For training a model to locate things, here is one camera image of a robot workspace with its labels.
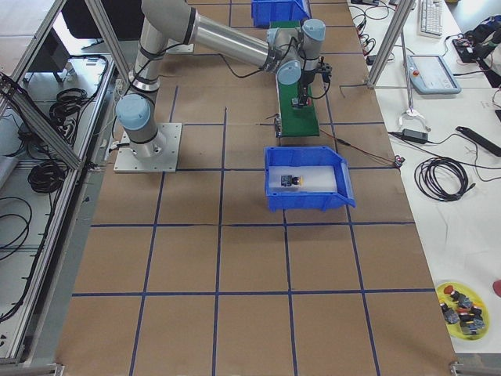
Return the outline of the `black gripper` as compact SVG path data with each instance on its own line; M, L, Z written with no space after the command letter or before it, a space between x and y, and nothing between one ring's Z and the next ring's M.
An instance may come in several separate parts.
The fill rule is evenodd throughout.
M320 74L323 82L327 84L324 93L319 98L323 98L328 93L332 77L331 65L325 63L323 58L304 59L303 67L301 68L301 77L297 83L297 95L299 98L312 98L308 88L315 80L317 74Z

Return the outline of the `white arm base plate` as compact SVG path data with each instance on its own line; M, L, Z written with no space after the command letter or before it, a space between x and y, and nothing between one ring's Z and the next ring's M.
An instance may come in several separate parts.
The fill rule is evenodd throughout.
M157 128L157 137L145 144L131 142L124 131L121 142L129 146L120 147L117 152L116 173L176 172L182 124L158 123Z

